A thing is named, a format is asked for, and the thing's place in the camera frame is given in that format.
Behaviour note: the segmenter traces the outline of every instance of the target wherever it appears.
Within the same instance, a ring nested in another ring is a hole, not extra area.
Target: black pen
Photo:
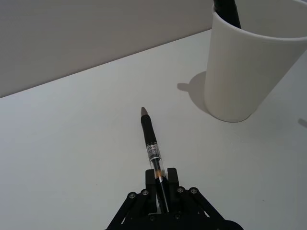
[[[144,107],[141,109],[141,124],[150,166],[154,169],[158,203],[162,213],[169,212],[168,181],[165,176],[157,140],[154,135],[151,119]]]
[[[235,0],[213,0],[215,12],[229,24],[241,28]]]

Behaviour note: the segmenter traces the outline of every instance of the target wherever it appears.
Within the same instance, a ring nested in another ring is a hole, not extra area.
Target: white paper cup
[[[247,119],[307,49],[307,3],[236,4],[242,29],[225,22],[213,8],[204,90],[210,114],[227,122]]]

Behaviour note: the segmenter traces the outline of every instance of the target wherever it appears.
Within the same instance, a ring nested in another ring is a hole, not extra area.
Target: pen label
[[[160,151],[159,151],[157,144],[147,146],[147,153],[148,153],[149,161],[156,159],[156,158],[161,158]]]

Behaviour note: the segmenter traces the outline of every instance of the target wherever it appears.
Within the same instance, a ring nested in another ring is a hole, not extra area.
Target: gray wall
[[[212,2],[0,0],[0,97],[207,30]]]

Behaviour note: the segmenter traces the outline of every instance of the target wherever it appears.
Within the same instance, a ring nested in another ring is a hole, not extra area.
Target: clear pen barrel
[[[165,178],[165,170],[163,167],[158,145],[157,144],[148,145],[147,153],[148,153],[150,166],[152,169],[154,169],[155,178],[159,178],[160,181],[163,181],[163,178]]]

